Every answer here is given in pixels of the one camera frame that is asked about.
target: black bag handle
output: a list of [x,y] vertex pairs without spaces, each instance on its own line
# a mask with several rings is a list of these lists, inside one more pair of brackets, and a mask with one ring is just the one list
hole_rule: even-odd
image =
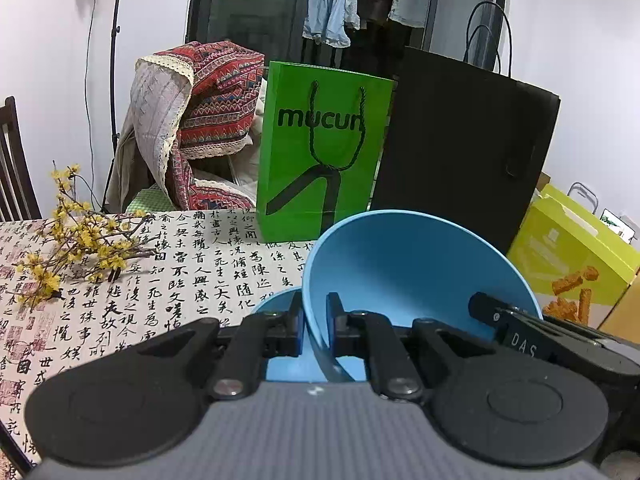
[[478,30],[480,30],[481,28],[485,28],[486,29],[487,33],[489,34],[489,38],[491,39],[491,42],[494,44],[495,56],[498,59],[498,74],[502,74],[502,63],[500,62],[500,52],[498,51],[498,43],[497,43],[497,41],[495,41],[494,34],[491,32],[491,29],[489,27],[487,27],[484,23],[481,23],[480,25],[478,25],[474,29],[474,31],[471,33],[471,38],[469,38],[469,41],[466,44],[464,60],[465,60],[465,62],[468,62],[468,60],[469,60],[469,49],[471,48],[471,42],[474,40],[474,36],[478,33]]
[[[511,61],[513,60],[513,37],[511,36],[511,25],[509,24],[509,19],[507,18],[507,15],[504,12],[504,9],[498,5],[495,2],[491,2],[489,0],[485,0],[484,2],[480,2],[478,4],[476,4],[476,6],[474,7],[474,10],[471,11],[471,14],[469,15],[469,21],[466,22],[466,44],[469,44],[469,29],[471,28],[471,20],[474,17],[474,14],[476,13],[476,10],[478,10],[479,7],[483,6],[483,5],[492,5],[494,7],[496,7],[498,10],[500,10],[500,13],[502,14],[502,17],[504,18],[504,21],[507,23],[507,30],[509,31],[509,73],[508,73],[508,77],[511,78]],[[468,52],[465,52],[465,59],[463,59],[463,61],[466,63],[468,61]]]
[[[308,116],[308,127],[309,127],[309,151],[311,152],[311,156],[316,160],[316,162],[318,164],[322,164],[324,166],[329,166],[330,168],[335,168],[334,166],[331,166],[330,164],[325,164],[322,160],[320,160],[318,158],[318,156],[316,155],[316,147],[314,146],[314,136],[315,136],[315,125],[314,125],[314,115],[315,115],[315,111],[314,111],[314,103],[316,100],[316,92],[318,92],[318,81],[314,80],[311,83],[311,95],[309,96],[309,116]],[[353,156],[351,157],[351,161],[346,165],[346,166],[342,166],[341,168],[335,168],[338,171],[345,171],[348,170],[351,166],[353,166],[358,158],[358,155],[360,155],[360,150],[362,148],[362,145],[364,144],[364,137],[367,134],[367,129],[364,125],[364,101],[367,98],[367,93],[364,89],[363,86],[360,87],[360,142],[358,143],[358,147],[356,148],[356,151],[353,153]]]

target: black paper bag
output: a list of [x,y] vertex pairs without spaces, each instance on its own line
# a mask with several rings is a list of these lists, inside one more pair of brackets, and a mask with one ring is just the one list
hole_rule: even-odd
[[506,254],[559,106],[546,90],[407,48],[371,209],[433,214]]

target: green checkered cushion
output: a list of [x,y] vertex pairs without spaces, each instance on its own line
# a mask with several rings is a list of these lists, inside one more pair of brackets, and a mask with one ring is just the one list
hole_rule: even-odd
[[127,207],[127,213],[133,213],[136,209],[142,209],[145,213],[178,211],[158,184],[140,191]]

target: green paper bag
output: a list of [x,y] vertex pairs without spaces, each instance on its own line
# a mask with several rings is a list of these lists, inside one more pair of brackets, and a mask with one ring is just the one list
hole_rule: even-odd
[[272,61],[257,217],[267,242],[315,240],[366,210],[393,81]]

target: red patterned fabric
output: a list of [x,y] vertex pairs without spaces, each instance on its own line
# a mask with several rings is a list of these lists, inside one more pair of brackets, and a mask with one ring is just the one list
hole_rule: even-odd
[[251,201],[222,188],[196,186],[189,161],[180,149],[180,131],[171,148],[167,187],[171,199],[184,211],[194,209],[251,209]]
[[185,158],[230,155],[251,141],[247,134],[260,91],[264,55],[230,41],[192,41],[159,56],[193,67],[191,99],[180,120]]

